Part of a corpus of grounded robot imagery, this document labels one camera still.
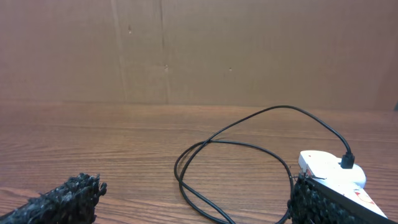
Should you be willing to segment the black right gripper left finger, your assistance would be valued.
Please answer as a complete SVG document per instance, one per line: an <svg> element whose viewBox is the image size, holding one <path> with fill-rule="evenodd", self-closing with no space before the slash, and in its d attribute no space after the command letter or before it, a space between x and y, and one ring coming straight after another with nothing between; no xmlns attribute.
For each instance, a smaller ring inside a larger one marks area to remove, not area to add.
<svg viewBox="0 0 398 224"><path fill-rule="evenodd" d="M92 224L106 192L107 183L99 175L81 173L1 216L1 224Z"/></svg>

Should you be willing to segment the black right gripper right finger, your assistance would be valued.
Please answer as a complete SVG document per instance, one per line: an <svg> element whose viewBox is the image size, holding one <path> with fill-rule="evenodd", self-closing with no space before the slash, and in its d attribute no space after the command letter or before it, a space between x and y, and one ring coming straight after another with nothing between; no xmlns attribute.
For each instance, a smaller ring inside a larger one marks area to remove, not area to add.
<svg viewBox="0 0 398 224"><path fill-rule="evenodd" d="M287 207L293 224L397 224L302 174Z"/></svg>

